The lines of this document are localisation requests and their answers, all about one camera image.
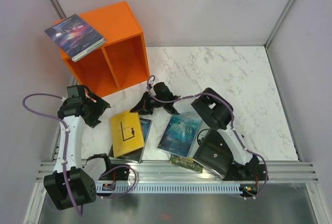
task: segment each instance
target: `table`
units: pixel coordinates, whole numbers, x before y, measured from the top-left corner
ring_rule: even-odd
[[[266,160],[297,161],[281,101],[264,47],[147,47],[150,74],[163,81],[175,95],[192,95],[211,87],[233,107],[237,129],[247,147]],[[113,93],[96,128],[86,127],[82,158],[109,151],[109,119],[132,108],[146,91],[146,82]],[[157,149],[171,116],[162,108],[152,116],[143,160],[168,160]]]

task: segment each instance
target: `yellow book cover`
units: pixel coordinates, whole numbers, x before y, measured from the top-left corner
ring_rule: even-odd
[[[114,157],[120,157],[144,147],[138,113],[129,110],[110,118]]]

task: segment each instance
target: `blue book cover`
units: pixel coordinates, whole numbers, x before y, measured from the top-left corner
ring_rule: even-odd
[[[104,38],[77,14],[48,28],[45,33],[71,58]]]
[[[144,143],[146,143],[147,134],[150,131],[151,120],[140,118],[140,123],[141,123],[141,130],[143,133]]]
[[[188,157],[201,117],[196,113],[173,115],[158,148],[181,157]]]

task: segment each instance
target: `book cover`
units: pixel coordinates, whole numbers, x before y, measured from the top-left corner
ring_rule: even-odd
[[[140,123],[141,123],[141,130],[142,130],[142,134],[143,134],[144,144],[146,144],[147,135],[148,135],[148,133],[150,131],[150,127],[151,127],[151,120],[140,118]],[[132,151],[128,154],[122,155],[118,158],[129,161],[129,162],[140,163],[142,160],[144,147],[140,148],[138,150]],[[114,157],[113,146],[110,149],[109,156]]]
[[[111,117],[110,129],[115,158],[144,147],[138,113],[130,113],[128,110]]]
[[[104,38],[77,14],[48,28],[45,33],[71,58]]]
[[[198,173],[203,172],[203,166],[195,162],[192,158],[182,158],[176,155],[171,155],[170,164],[174,164]]]
[[[201,122],[201,117],[196,113],[173,115],[158,148],[174,155],[188,157]]]
[[[233,162],[233,154],[224,138],[217,131],[210,129],[193,160],[224,178]]]

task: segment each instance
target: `orange wooden box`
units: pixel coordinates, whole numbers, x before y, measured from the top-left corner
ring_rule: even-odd
[[[61,50],[62,60],[80,84],[103,97],[147,80],[150,74],[143,31],[127,2],[79,16],[106,39],[103,46],[77,62]]]

